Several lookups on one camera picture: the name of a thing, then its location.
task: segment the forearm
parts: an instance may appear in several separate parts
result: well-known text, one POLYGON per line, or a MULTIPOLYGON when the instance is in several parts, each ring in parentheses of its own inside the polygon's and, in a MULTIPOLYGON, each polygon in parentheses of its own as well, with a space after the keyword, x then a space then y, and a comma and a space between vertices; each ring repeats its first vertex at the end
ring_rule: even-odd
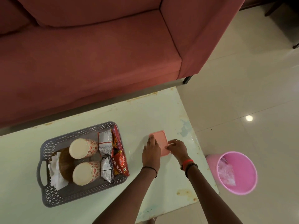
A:
POLYGON ((154 170, 142 169, 128 187, 95 219, 93 224, 134 224, 142 200, 155 177, 154 170))
POLYGON ((196 192, 204 214, 209 224, 233 223, 242 224, 234 212, 210 186, 200 170, 191 166, 188 178, 196 192))

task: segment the floor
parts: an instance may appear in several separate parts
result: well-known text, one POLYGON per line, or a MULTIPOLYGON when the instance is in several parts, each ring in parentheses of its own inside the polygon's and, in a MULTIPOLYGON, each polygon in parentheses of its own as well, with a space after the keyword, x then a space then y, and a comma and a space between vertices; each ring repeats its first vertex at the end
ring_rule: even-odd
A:
MULTIPOLYGON (((299 48, 275 19, 284 10, 266 18, 266 8, 238 12, 204 68, 178 91, 205 154, 239 151, 257 168, 249 195, 219 186, 241 221, 299 223, 299 48)), ((162 223, 207 220, 195 203, 158 217, 162 223)))

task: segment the bracelet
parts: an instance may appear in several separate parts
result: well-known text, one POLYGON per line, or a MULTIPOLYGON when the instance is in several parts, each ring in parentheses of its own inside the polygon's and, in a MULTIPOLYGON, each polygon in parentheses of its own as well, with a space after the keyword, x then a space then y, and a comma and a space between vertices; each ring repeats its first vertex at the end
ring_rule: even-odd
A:
POLYGON ((145 166, 145 167, 143 167, 143 168, 150 168, 150 169, 153 169, 153 170, 156 172, 156 177, 158 176, 158 172, 156 171, 155 168, 153 168, 153 167, 147 167, 147 166, 145 166))
POLYGON ((185 160, 185 161, 183 162, 183 164, 181 165, 181 170, 184 170, 184 169, 185 169, 184 166, 185 166, 187 163, 189 163, 189 162, 193 162, 193 160, 192 160, 192 159, 187 159, 187 160, 185 160))
POLYGON ((196 167, 198 168, 197 164, 195 164, 195 163, 190 163, 190 164, 186 167, 186 170, 185 170, 185 175, 186 175, 187 178, 188 178, 188 170, 189 170, 189 168, 192 167, 193 165, 196 166, 196 167))

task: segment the hand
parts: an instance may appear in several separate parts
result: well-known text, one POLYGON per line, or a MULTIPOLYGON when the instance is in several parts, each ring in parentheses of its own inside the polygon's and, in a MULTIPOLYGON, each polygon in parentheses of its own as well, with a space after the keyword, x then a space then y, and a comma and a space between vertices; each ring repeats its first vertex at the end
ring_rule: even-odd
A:
POLYGON ((147 141, 147 145, 143 148, 142 164, 144 167, 152 167, 157 172, 160 169, 161 148, 155 137, 151 135, 147 141))
POLYGON ((168 144, 169 146, 166 146, 165 148, 167 150, 170 150, 171 154, 173 154, 174 157, 177 158, 178 163, 180 165, 182 165, 185 160, 190 159, 184 142, 177 139, 173 139, 170 140, 168 144))

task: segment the gray plastic tray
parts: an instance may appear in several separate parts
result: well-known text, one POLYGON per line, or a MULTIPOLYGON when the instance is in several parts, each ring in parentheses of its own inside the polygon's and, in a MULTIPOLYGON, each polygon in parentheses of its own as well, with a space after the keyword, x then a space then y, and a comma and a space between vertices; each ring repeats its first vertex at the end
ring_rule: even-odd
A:
MULTIPOLYGON (((92 127, 81 129, 79 131, 74 131, 72 133, 49 139, 42 144, 40 148, 40 160, 36 170, 36 177, 37 182, 42 190, 42 200, 45 206, 55 207, 125 182, 127 176, 119 174, 114 178, 114 183, 109 183, 105 181, 103 178, 99 178, 94 182, 91 182, 84 186, 79 186, 75 183, 69 183, 66 187, 60 190, 56 190, 56 188, 54 186, 51 186, 50 184, 50 173, 48 170, 48 164, 50 163, 50 159, 53 156, 54 152, 69 147, 70 144, 78 138, 93 139, 95 141, 98 141, 97 133, 104 132, 114 127, 114 125, 116 125, 116 123, 114 122, 98 124, 92 127), (43 161, 46 161, 47 163, 47 185, 45 186, 42 184, 42 180, 40 177, 40 168, 43 161)), ((86 159, 77 160, 77 162, 79 164, 81 162, 88 162, 93 160, 101 160, 99 151, 94 156, 86 159)))

